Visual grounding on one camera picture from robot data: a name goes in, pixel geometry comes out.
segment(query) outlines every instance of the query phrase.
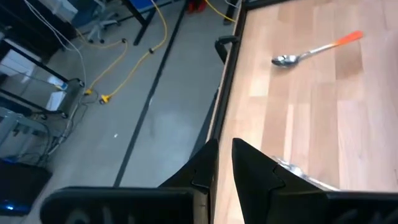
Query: spoon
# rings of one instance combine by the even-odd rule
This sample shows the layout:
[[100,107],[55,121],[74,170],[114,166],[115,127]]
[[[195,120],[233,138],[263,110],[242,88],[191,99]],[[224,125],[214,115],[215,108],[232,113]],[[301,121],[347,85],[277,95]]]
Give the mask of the spoon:
[[340,191],[340,189],[337,189],[336,187],[330,186],[326,183],[323,183],[315,178],[312,178],[308,176],[307,174],[304,174],[303,170],[300,169],[298,166],[291,164],[283,159],[280,159],[276,156],[272,156],[272,158],[283,168],[287,169],[297,177],[300,177],[303,180],[306,180],[307,182],[321,188],[322,190],[332,190],[332,191]]
[[357,30],[357,31],[354,31],[354,32],[348,34],[347,36],[337,40],[337,41],[334,41],[333,43],[326,44],[326,45],[324,45],[322,47],[310,50],[310,51],[305,52],[305,53],[300,54],[300,55],[281,55],[281,56],[278,56],[276,58],[273,58],[271,60],[271,62],[274,65],[277,65],[277,66],[280,66],[280,67],[291,67],[291,66],[294,66],[294,65],[298,64],[301,60],[303,60],[305,58],[308,58],[309,56],[312,56],[314,54],[317,54],[317,53],[322,52],[324,50],[328,50],[328,49],[333,48],[333,47],[337,47],[337,46],[340,46],[340,45],[343,45],[343,44],[350,43],[350,42],[352,42],[354,40],[358,40],[358,39],[362,38],[362,36],[363,36],[362,31],[358,31]]

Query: red object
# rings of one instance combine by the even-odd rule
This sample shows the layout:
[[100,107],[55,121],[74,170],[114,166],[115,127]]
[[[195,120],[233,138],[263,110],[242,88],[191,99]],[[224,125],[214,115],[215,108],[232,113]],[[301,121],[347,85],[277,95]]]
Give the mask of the red object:
[[191,0],[188,3],[188,13],[202,12],[206,8],[206,2],[204,0]]

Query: gray floor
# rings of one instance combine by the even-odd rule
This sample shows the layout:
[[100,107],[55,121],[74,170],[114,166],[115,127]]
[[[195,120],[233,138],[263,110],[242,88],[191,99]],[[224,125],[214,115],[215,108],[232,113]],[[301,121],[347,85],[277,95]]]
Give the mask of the gray floor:
[[[226,10],[222,0],[213,2],[221,11]],[[161,8],[169,36],[182,5],[183,2],[175,2]],[[233,29],[233,26],[223,26],[222,21],[209,7],[200,14],[184,17],[127,165],[122,187],[156,187],[188,161],[220,83],[223,64],[215,52],[214,41],[221,35],[230,35]],[[127,38],[129,50],[120,64],[95,86],[100,94],[111,93],[141,55],[162,39],[164,30],[157,14],[142,42],[133,47],[131,43],[138,28],[139,23],[129,19],[121,27],[108,29],[106,41]],[[0,217],[0,223],[40,223],[40,204],[56,189],[113,185],[165,49],[166,44],[143,62],[109,104],[94,104],[88,108],[75,132],[54,154],[50,162],[53,177],[33,211],[23,218]],[[91,83],[122,51],[122,45],[106,50],[83,47],[87,83]],[[75,52],[58,52],[49,66],[66,77],[82,77]],[[42,72],[36,75],[45,76]],[[48,99],[48,93],[45,93],[43,85],[38,87],[32,81],[23,96],[44,104]]]

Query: chair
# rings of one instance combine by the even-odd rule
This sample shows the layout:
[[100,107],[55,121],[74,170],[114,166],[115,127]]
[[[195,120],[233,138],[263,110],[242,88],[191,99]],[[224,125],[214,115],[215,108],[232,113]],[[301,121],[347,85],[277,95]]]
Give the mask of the chair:
[[74,27],[78,28],[94,21],[94,27],[87,36],[88,42],[90,43],[94,42],[94,35],[97,35],[101,44],[105,43],[102,31],[106,30],[106,26],[111,24],[120,26],[120,22],[116,19],[112,19],[119,15],[107,10],[106,0],[70,0],[70,3],[78,9],[77,14],[72,19],[72,25]]

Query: black table leg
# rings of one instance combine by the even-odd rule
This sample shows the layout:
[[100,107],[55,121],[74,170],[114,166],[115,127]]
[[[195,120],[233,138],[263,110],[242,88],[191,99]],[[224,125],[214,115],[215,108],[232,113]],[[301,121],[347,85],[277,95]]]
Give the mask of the black table leg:
[[145,19],[145,23],[142,24],[142,27],[139,30],[136,39],[132,43],[134,46],[137,46],[139,44],[139,42],[141,41],[142,36],[144,35],[145,31],[148,28],[149,23],[151,22],[152,18],[155,15],[155,12],[156,12],[156,9],[152,9],[151,11],[149,11],[147,18]]
[[[236,5],[238,3],[238,0],[227,0],[229,1],[229,3]],[[233,7],[232,5],[228,5],[228,8],[226,9],[226,13],[225,15],[229,18],[232,18],[234,16],[235,13],[235,7]],[[232,21],[230,21],[229,19],[225,19],[224,18],[224,25],[230,25],[232,23]]]
[[151,22],[152,18],[154,17],[154,14],[156,12],[156,9],[152,9],[149,11],[149,15],[145,19],[141,13],[132,5],[130,0],[122,0],[123,4],[130,10],[132,15],[138,20],[138,22],[141,24],[141,29],[139,30],[136,39],[133,42],[133,45],[138,45],[139,42],[142,39],[142,36],[144,35],[145,31],[148,28],[149,23]]

